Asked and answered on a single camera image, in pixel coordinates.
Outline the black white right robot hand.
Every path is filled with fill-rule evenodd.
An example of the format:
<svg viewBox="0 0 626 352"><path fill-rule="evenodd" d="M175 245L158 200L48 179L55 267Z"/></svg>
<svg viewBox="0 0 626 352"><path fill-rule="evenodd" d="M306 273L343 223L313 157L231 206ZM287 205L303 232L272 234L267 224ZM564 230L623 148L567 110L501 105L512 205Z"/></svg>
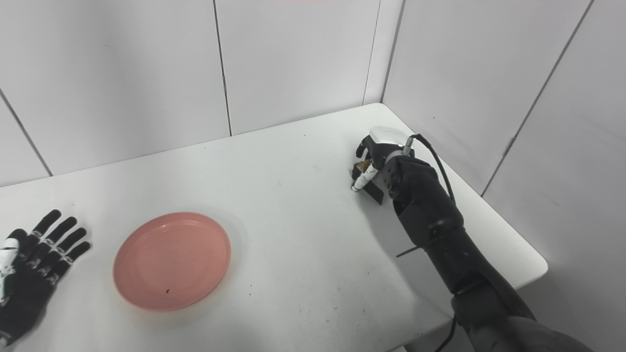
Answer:
<svg viewBox="0 0 626 352"><path fill-rule="evenodd" d="M373 179L383 172L389 160L396 156L415 156L413 139L398 129L389 127L372 127L355 151L355 164L358 175L354 179L351 190L358 192L364 189Z"/></svg>

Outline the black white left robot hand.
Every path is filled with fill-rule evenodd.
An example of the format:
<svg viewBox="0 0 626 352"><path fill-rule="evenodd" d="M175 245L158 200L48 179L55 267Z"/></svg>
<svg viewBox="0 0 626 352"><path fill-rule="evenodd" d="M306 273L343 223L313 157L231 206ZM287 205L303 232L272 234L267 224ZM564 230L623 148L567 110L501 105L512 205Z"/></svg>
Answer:
<svg viewBox="0 0 626 352"><path fill-rule="evenodd" d="M41 321L58 284L91 249L87 230L53 209L33 230L14 229L1 245L1 348Z"/></svg>

